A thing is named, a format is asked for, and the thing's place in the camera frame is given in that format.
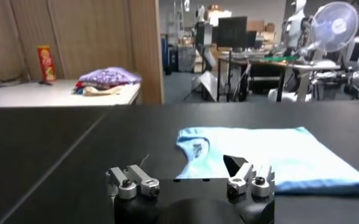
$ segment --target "white table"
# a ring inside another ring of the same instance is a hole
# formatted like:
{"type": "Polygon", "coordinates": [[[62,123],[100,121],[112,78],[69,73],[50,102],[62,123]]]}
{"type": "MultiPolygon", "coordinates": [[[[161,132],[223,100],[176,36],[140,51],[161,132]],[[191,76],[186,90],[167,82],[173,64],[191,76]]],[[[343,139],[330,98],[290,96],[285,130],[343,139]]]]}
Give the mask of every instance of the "white table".
{"type": "Polygon", "coordinates": [[[79,107],[133,104],[140,84],[127,85],[110,96],[85,97],[72,94],[76,80],[58,80],[52,86],[25,83],[0,88],[0,107],[79,107]]]}

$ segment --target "cardboard box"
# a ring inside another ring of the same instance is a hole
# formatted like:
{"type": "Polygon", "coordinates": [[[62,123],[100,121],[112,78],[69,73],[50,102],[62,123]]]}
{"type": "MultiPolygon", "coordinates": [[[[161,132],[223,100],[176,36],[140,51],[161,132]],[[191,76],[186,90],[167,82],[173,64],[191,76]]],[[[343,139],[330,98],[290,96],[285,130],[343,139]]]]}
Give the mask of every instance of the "cardboard box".
{"type": "Polygon", "coordinates": [[[274,32],[275,31],[275,25],[274,23],[267,23],[265,27],[266,32],[274,32]]]}
{"type": "Polygon", "coordinates": [[[263,32],[264,28],[265,28],[265,21],[263,20],[247,21],[247,31],[263,32]]]}

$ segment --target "screw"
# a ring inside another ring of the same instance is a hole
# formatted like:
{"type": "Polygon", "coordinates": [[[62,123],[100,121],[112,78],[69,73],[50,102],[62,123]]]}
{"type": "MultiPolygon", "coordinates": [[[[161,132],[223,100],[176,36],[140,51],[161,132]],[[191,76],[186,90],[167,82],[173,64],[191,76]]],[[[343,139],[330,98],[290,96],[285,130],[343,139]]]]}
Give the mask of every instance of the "screw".
{"type": "Polygon", "coordinates": [[[160,189],[157,187],[153,187],[151,188],[151,190],[149,190],[149,194],[151,195],[151,197],[157,198],[160,194],[160,189]]]}
{"type": "Polygon", "coordinates": [[[264,185],[266,180],[263,177],[255,177],[255,184],[256,185],[264,185]]]}
{"type": "Polygon", "coordinates": [[[133,182],[131,182],[130,180],[126,179],[123,180],[123,187],[130,187],[132,185],[133,182]]]}
{"type": "Polygon", "coordinates": [[[228,196],[237,197],[239,195],[239,190],[236,186],[228,187],[228,196]]]}

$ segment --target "computer monitor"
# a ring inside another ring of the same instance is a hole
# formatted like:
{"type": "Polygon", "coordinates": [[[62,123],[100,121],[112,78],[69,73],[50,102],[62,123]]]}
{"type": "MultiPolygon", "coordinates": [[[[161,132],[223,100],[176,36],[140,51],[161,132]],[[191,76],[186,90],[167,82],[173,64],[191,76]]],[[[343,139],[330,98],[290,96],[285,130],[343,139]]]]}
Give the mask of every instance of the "computer monitor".
{"type": "Polygon", "coordinates": [[[246,47],[247,17],[218,19],[217,47],[246,47]]]}
{"type": "Polygon", "coordinates": [[[218,33],[218,26],[214,26],[211,32],[211,42],[214,44],[217,43],[217,33],[218,33]]]}
{"type": "Polygon", "coordinates": [[[246,48],[255,48],[256,39],[257,39],[256,31],[247,31],[246,48]]]}

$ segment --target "black table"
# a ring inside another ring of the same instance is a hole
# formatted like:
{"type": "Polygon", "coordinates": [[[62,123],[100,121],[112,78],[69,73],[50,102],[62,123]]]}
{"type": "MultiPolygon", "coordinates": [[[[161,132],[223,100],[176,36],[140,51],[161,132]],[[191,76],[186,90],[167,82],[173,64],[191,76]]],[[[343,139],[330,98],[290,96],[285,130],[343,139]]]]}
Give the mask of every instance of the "black table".
{"type": "Polygon", "coordinates": [[[0,218],[106,110],[0,109],[0,218]]]}
{"type": "MultiPolygon", "coordinates": [[[[186,163],[177,132],[192,126],[304,126],[359,170],[359,102],[114,107],[6,223],[112,223],[104,172],[149,154],[143,169],[150,176],[175,177],[186,163]]],[[[276,223],[359,223],[359,198],[278,196],[275,212],[276,223]]]]}

